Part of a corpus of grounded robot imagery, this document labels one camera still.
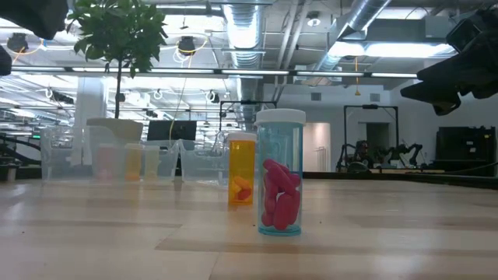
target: pill bottle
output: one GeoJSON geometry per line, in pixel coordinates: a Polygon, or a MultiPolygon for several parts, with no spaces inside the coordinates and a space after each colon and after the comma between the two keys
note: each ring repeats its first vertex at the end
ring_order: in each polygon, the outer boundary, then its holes
{"type": "Polygon", "coordinates": [[[303,126],[301,110],[257,113],[258,231],[272,236],[301,234],[303,126]]]}
{"type": "Polygon", "coordinates": [[[254,193],[254,158],[256,134],[233,132],[228,134],[228,204],[252,205],[254,193]]]}

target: cable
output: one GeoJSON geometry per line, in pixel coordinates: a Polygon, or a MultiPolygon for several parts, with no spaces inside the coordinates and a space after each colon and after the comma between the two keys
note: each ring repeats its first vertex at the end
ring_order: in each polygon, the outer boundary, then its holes
{"type": "Polygon", "coordinates": [[[34,51],[30,51],[30,52],[23,53],[23,52],[22,52],[22,51],[23,51],[23,49],[21,49],[21,52],[15,52],[15,51],[11,51],[11,52],[12,52],[12,53],[14,53],[14,54],[17,54],[17,55],[30,55],[30,54],[34,54],[34,53],[36,53],[38,50],[40,50],[41,46],[43,46],[43,45],[44,45],[44,40],[40,38],[40,44],[38,45],[37,49],[36,49],[36,50],[34,50],[34,51]]]}
{"type": "Polygon", "coordinates": [[[391,113],[389,113],[388,109],[386,109],[386,108],[382,108],[382,109],[384,109],[384,111],[386,111],[386,113],[388,113],[388,115],[389,115],[389,116],[390,116],[393,120],[395,120],[395,121],[396,121],[396,118],[395,118],[395,117],[393,117],[393,116],[391,115],[391,113]]]}
{"type": "Polygon", "coordinates": [[[16,58],[14,58],[14,60],[12,61],[12,64],[16,63],[17,61],[17,58],[19,58],[19,56],[21,55],[21,53],[24,51],[24,47],[21,48],[21,51],[16,55],[16,58]]]}
{"type": "Polygon", "coordinates": [[[411,12],[409,12],[409,14],[408,14],[408,15],[406,15],[405,19],[407,19],[407,18],[408,18],[411,14],[413,14],[413,13],[414,13],[414,11],[416,11],[417,9],[423,9],[424,11],[426,11],[427,15],[430,15],[430,12],[429,12],[429,11],[427,11],[427,9],[426,9],[426,8],[424,8],[424,7],[422,7],[422,6],[417,6],[417,7],[415,7],[415,8],[414,8],[411,12]]]}
{"type": "Polygon", "coordinates": [[[448,172],[444,172],[443,174],[455,174],[455,173],[461,173],[461,172],[468,172],[468,171],[480,170],[480,169],[483,169],[483,168],[488,168],[488,167],[492,167],[492,166],[496,166],[496,165],[498,165],[498,162],[496,162],[496,163],[490,163],[490,164],[485,165],[485,166],[478,166],[478,167],[474,167],[474,168],[469,168],[469,169],[466,169],[466,170],[448,171],[448,172]]]}
{"type": "MultiPolygon", "coordinates": [[[[192,56],[190,56],[190,60],[188,61],[188,67],[189,68],[190,68],[191,64],[192,64],[192,56]]],[[[183,87],[181,89],[181,95],[180,95],[180,98],[178,99],[177,109],[174,111],[173,121],[171,122],[171,126],[170,126],[170,141],[171,141],[171,133],[173,132],[174,121],[177,118],[178,109],[180,109],[181,98],[184,96],[184,91],[185,91],[185,86],[186,85],[187,85],[187,78],[185,78],[185,80],[184,80],[184,85],[183,85],[183,87]]]]}

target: green leaves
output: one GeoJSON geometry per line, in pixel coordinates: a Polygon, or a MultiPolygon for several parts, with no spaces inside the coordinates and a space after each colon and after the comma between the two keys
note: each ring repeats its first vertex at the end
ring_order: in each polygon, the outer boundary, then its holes
{"type": "Polygon", "coordinates": [[[132,78],[137,72],[150,71],[151,58],[160,59],[160,46],[168,38],[164,18],[155,5],[140,0],[78,0],[68,15],[81,26],[75,53],[81,51],[86,60],[102,58],[106,72],[112,61],[120,61],[121,68],[130,68],[132,78]]]}

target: ceiling pipe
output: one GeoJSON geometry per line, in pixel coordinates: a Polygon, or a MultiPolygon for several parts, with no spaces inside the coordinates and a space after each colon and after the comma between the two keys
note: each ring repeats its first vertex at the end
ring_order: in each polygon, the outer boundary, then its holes
{"type": "Polygon", "coordinates": [[[280,66],[282,65],[283,61],[283,55],[286,53],[287,44],[289,43],[289,38],[290,38],[290,32],[292,31],[294,19],[296,18],[297,4],[298,1],[293,0],[292,5],[290,6],[289,21],[287,22],[286,30],[283,34],[282,46],[280,46],[279,57],[277,59],[277,65],[276,65],[277,69],[280,69],[280,66]]]}
{"type": "MultiPolygon", "coordinates": [[[[330,48],[337,39],[355,32],[365,31],[368,26],[381,14],[382,10],[389,5],[391,0],[355,0],[351,5],[348,20],[344,26],[332,26],[334,37],[330,48]]],[[[342,56],[334,55],[330,50],[324,54],[321,60],[315,65],[315,71],[332,71],[339,63],[342,56]]]]}
{"type": "MultiPolygon", "coordinates": [[[[261,46],[262,7],[259,5],[224,5],[226,30],[230,47],[253,50],[261,46]]],[[[233,67],[254,69],[261,67],[262,53],[232,52],[233,67]]],[[[261,79],[237,79],[237,98],[239,100],[263,100],[261,79]]],[[[247,130],[252,129],[254,107],[241,106],[243,121],[247,130]]]]}
{"type": "MultiPolygon", "coordinates": [[[[290,46],[289,46],[289,52],[287,53],[286,61],[283,64],[284,69],[289,68],[290,61],[292,60],[293,55],[294,55],[294,51],[296,50],[297,41],[299,40],[301,30],[303,29],[304,21],[307,19],[308,10],[310,9],[311,3],[312,3],[312,0],[306,0],[303,3],[303,8],[301,9],[299,22],[297,23],[296,30],[294,31],[293,39],[292,39],[290,46]]],[[[279,85],[277,88],[275,88],[275,92],[273,93],[273,97],[272,97],[273,100],[275,100],[276,102],[279,102],[280,96],[282,95],[283,89],[284,89],[286,84],[287,84],[287,76],[285,76],[283,78],[282,85],[279,85]]]]}

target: table surface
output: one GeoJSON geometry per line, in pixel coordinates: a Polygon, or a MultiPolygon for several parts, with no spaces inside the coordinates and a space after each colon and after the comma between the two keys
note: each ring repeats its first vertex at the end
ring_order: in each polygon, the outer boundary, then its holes
{"type": "Polygon", "coordinates": [[[498,192],[305,180],[303,234],[201,184],[0,184],[2,279],[498,279],[498,192]]]}

